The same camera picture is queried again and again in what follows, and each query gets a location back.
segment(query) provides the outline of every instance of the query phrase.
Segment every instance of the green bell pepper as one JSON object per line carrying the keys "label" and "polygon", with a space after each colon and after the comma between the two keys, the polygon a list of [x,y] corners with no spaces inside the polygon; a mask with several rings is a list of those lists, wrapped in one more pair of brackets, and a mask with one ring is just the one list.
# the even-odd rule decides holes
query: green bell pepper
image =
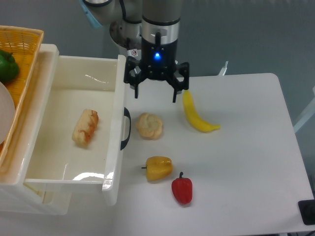
{"label": "green bell pepper", "polygon": [[0,49],[0,82],[5,84],[19,74],[19,66],[12,53]]}

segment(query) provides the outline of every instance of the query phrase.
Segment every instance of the white cabinet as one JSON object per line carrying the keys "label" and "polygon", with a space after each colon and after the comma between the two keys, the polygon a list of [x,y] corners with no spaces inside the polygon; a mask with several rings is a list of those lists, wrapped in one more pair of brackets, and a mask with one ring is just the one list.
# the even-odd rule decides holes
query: white cabinet
{"label": "white cabinet", "polygon": [[[55,45],[41,45],[19,125],[0,168],[1,211],[65,214],[72,192],[102,193],[104,203],[116,203],[129,116],[125,62],[121,55],[59,56]],[[84,109],[99,116],[87,148],[71,139]]]}

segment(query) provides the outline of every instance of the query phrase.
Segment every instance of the red bell pepper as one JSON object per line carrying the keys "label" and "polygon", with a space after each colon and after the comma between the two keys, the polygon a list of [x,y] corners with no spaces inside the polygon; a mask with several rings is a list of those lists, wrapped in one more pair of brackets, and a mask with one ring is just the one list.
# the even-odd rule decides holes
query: red bell pepper
{"label": "red bell pepper", "polygon": [[192,200],[192,182],[189,178],[182,176],[183,172],[180,172],[179,178],[172,182],[172,191],[179,203],[188,204]]}

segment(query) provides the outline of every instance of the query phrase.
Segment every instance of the blue light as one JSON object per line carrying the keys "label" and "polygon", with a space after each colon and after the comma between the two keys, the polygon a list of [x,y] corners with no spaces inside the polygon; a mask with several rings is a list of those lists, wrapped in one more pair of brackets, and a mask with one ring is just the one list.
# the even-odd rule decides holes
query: blue light
{"label": "blue light", "polygon": [[161,59],[161,55],[159,53],[155,53],[154,59],[155,60],[160,60]]}

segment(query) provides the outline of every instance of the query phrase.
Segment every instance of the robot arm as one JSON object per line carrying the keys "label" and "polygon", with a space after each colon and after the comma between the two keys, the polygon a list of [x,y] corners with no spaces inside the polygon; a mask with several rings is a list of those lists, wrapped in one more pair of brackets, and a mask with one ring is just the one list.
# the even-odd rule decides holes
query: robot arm
{"label": "robot arm", "polygon": [[[167,81],[174,89],[173,102],[178,93],[189,88],[189,63],[175,63],[183,0],[82,1],[101,24],[122,21],[127,49],[131,41],[140,42],[141,59],[127,57],[124,77],[124,82],[135,89],[135,98],[145,79]],[[183,81],[175,77],[176,71],[184,77]]]}

